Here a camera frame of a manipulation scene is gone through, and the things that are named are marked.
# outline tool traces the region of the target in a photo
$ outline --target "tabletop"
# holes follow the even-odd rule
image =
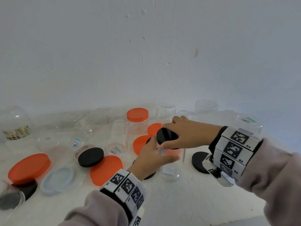
[[[216,114],[194,115],[193,120],[234,126],[235,115],[234,111],[226,110]],[[149,125],[155,122],[155,120],[149,120]],[[98,131],[89,139],[89,143],[104,149],[110,128],[110,124],[99,127]],[[128,151],[120,156],[124,169],[130,167],[137,157],[132,149],[132,143],[137,137],[129,136]],[[284,148],[274,139],[272,141]],[[144,202],[145,213],[140,226],[212,226],[263,215],[265,202],[254,194],[236,185],[223,187],[211,175],[202,174],[194,169],[191,157],[198,151],[209,152],[208,146],[186,150],[185,161],[181,166],[182,177],[176,182],[164,181],[160,173],[156,173],[151,179],[142,182],[147,190],[147,199]],[[40,153],[40,151],[31,146],[0,163],[2,179],[7,179],[7,172],[15,163],[35,153]],[[53,169],[74,160],[74,153],[62,146],[50,157],[55,159],[55,163],[52,165]],[[82,206],[87,194],[95,189],[99,189],[99,187],[92,183],[88,173],[81,186],[56,196],[45,196],[38,187],[34,195],[17,209],[4,225],[57,225],[62,222],[72,208]]]

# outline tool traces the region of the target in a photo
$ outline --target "beige sleeve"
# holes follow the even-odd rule
[[[127,226],[124,209],[99,190],[88,194],[83,207],[72,209],[58,226]]]
[[[247,164],[238,186],[266,201],[272,226],[301,225],[301,157],[264,139]]]

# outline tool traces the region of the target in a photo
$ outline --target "wall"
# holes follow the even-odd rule
[[[200,98],[300,139],[301,0],[0,0],[0,107]]]

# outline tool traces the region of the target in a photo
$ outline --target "white table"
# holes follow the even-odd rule
[[[234,111],[220,111],[215,115],[194,116],[193,119],[231,126],[235,115]],[[110,125],[103,125],[89,142],[104,147],[109,130]],[[130,137],[128,152],[121,157],[125,169],[137,157],[132,150],[135,138],[134,136]],[[237,186],[222,187],[211,175],[196,171],[191,164],[191,157],[197,151],[208,151],[208,148],[203,146],[186,150],[185,162],[182,167],[183,176],[177,182],[165,182],[159,173],[153,178],[143,181],[148,197],[144,203],[145,214],[141,226],[209,226],[263,215],[265,202],[254,194]],[[22,154],[14,157],[15,162],[22,159],[23,154],[30,155],[36,152],[39,151],[34,147],[23,149]],[[71,160],[73,160],[72,153],[62,149],[54,167]],[[0,163],[1,174],[7,175],[11,166],[13,166],[12,161]],[[57,225],[68,211],[83,205],[87,194],[95,189],[99,189],[99,187],[91,182],[89,175],[81,186],[53,197],[44,196],[38,188],[36,193],[14,212],[5,225]]]

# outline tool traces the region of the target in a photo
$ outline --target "label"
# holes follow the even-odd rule
[[[115,147],[115,148],[111,149],[110,152],[113,155],[116,155],[116,154],[120,153],[121,151],[120,151],[120,149],[118,147]]]
[[[19,140],[30,135],[30,129],[28,126],[23,126],[13,130],[2,131],[8,140]]]
[[[241,118],[241,120],[247,124],[252,124],[252,123],[256,123],[256,121],[254,121],[253,119],[251,119],[250,117],[245,117],[245,118]]]
[[[172,166],[163,166],[163,173],[168,174],[168,175],[173,175],[174,174],[175,168]]]
[[[77,148],[79,143],[80,143],[80,139],[79,138],[74,138],[72,146]]]

